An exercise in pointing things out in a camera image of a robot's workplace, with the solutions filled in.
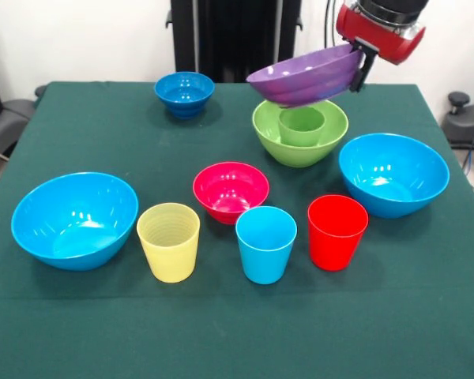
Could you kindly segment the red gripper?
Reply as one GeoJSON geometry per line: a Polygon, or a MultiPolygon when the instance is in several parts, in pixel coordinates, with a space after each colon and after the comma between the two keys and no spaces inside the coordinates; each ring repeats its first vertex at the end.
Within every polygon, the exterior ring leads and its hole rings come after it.
{"type": "Polygon", "coordinates": [[[339,35],[363,53],[349,90],[360,92],[377,56],[399,65],[421,42],[426,28],[419,23],[424,2],[345,2],[336,22],[339,35]]]}

